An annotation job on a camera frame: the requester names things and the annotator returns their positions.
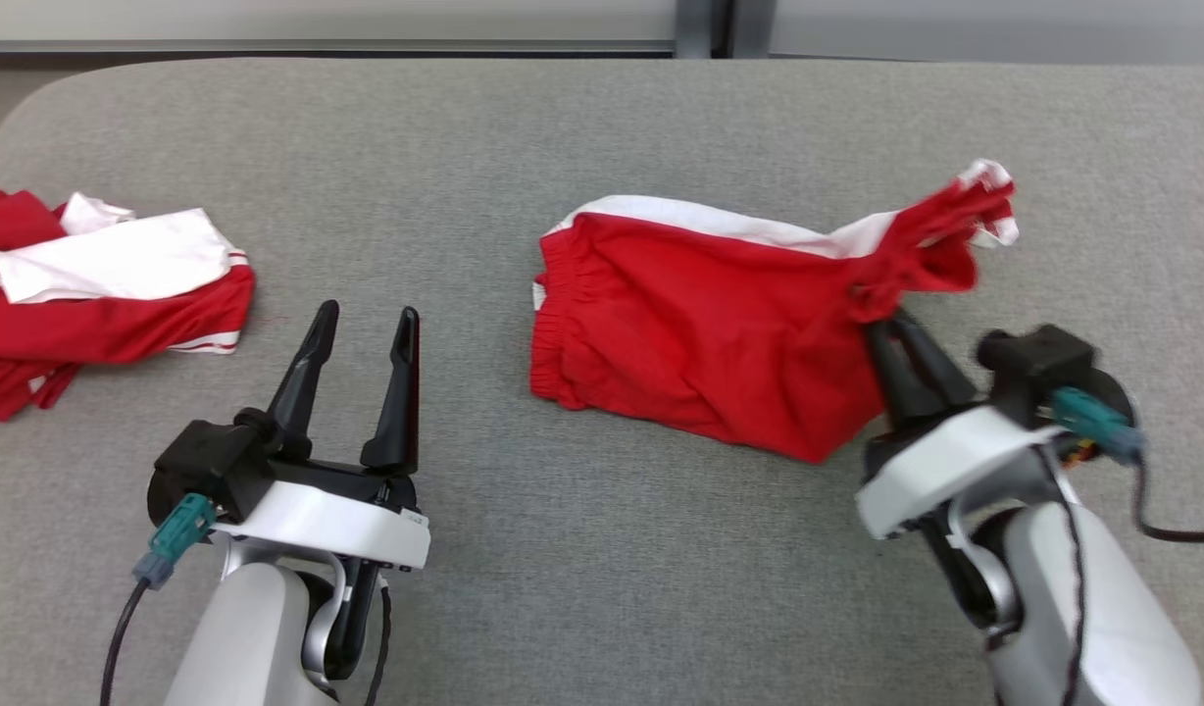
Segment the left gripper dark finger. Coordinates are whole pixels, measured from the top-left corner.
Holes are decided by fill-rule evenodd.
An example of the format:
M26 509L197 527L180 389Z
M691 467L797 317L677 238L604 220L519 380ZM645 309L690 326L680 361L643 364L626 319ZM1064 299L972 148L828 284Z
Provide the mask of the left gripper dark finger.
M420 410L420 316L401 308L388 361L393 371L374 436L362 446L368 473L414 473L418 467Z
M308 425L314 413L317 384L323 366L336 339L340 304L326 300L319 308L294 353L281 384L276 389L268 413L278 429L279 449L276 455L293 460L309 460L314 442L308 437Z

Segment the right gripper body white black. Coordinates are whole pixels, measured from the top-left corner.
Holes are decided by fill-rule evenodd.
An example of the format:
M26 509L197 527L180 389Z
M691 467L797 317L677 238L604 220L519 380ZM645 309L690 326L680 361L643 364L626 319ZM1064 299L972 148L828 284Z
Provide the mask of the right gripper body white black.
M1051 447L1058 433L1023 429L990 405L938 422L864 482L858 518L875 539L917 533L970 623L987 634L1013 630L1023 616L1013 573L973 540L966 519L1007 500L1063 500Z

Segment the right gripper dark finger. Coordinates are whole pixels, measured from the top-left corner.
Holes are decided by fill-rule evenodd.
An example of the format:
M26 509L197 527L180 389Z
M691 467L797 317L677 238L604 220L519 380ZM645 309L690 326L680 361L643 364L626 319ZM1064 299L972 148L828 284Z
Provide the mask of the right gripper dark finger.
M905 308L895 314L895 339L908 370L901 393L908 416L929 417L978 402L976 386Z
M932 416L932 390L911 361L905 340L893 322L870 322L863 328L873 372L893 430L911 428Z

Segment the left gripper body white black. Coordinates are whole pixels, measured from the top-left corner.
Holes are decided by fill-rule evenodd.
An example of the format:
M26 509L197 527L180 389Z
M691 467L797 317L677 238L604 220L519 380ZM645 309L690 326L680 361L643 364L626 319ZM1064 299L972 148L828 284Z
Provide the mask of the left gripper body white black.
M430 523L409 475L332 461L272 461L271 469L275 482L249 517L214 526L211 537L226 551L223 576L282 558L332 567L332 581L301 577L303 670L311 679L350 679L368 643L382 571L425 567Z

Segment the red shorts white side stripe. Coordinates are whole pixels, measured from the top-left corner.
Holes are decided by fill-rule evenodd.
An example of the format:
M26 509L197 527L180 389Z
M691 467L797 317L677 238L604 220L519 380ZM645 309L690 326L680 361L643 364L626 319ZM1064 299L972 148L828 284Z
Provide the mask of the red shorts white side stripe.
M1019 239L1015 192L976 160L916 204L831 233L598 198L541 237L530 390L819 464L883 411L863 326L907 293L974 289L974 247Z

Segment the red white sports jersey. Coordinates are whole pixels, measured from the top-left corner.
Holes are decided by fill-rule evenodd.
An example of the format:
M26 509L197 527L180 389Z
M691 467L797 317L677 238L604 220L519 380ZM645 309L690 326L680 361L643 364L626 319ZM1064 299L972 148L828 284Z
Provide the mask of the red white sports jersey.
M54 406L81 367L234 353L254 286L202 208L138 218L0 189L0 422Z

